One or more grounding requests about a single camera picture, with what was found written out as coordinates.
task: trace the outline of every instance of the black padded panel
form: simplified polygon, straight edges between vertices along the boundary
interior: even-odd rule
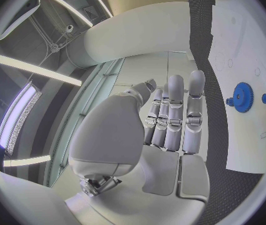
[[[215,0],[189,0],[190,49],[196,65],[206,76],[205,96],[208,110],[207,170],[210,198],[199,225],[213,225],[232,212],[254,189],[261,174],[226,169],[228,124],[221,90],[208,61],[212,44],[212,5]]]

